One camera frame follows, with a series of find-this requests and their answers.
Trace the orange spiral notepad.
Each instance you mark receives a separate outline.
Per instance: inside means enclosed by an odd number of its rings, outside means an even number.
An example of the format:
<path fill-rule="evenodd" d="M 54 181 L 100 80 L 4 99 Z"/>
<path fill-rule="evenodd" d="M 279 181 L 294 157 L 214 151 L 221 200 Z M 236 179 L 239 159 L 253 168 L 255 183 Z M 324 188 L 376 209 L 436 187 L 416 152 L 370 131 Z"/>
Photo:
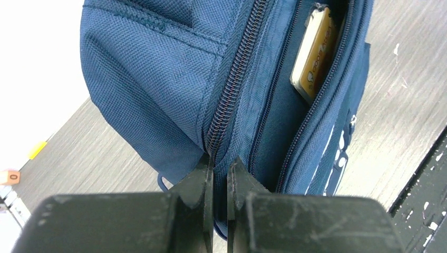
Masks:
<path fill-rule="evenodd" d="M 338 25 L 328 5 L 315 3 L 289 78 L 308 104 L 312 104 L 324 82 L 338 35 Z"/>

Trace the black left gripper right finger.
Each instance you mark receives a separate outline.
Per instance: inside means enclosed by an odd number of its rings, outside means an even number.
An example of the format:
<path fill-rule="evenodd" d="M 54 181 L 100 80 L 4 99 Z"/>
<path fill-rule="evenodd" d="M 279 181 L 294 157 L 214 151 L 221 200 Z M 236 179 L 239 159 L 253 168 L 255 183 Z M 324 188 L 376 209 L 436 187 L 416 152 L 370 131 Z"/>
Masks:
<path fill-rule="evenodd" d="M 228 170 L 229 252 L 403 252 L 376 200 L 269 192 L 236 158 Z"/>

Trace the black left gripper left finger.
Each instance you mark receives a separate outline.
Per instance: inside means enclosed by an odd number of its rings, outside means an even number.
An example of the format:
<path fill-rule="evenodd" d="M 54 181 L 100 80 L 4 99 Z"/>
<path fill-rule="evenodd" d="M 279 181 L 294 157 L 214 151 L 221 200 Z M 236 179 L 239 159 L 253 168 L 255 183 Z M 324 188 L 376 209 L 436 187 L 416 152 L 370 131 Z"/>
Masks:
<path fill-rule="evenodd" d="M 208 155 L 166 192 L 56 195 L 26 223 L 14 252 L 212 252 Z"/>

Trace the navy blue backpack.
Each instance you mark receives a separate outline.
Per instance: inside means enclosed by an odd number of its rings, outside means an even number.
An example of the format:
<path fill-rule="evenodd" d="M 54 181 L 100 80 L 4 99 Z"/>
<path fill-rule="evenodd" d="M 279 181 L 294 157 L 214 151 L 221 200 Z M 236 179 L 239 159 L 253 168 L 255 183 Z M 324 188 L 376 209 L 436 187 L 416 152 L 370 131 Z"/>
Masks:
<path fill-rule="evenodd" d="M 308 17 L 328 7 L 336 47 L 310 101 L 290 77 Z M 226 239 L 236 158 L 275 193 L 332 196 L 369 67 L 372 1 L 85 1 L 82 72 L 107 123 L 177 184 L 202 155 Z"/>

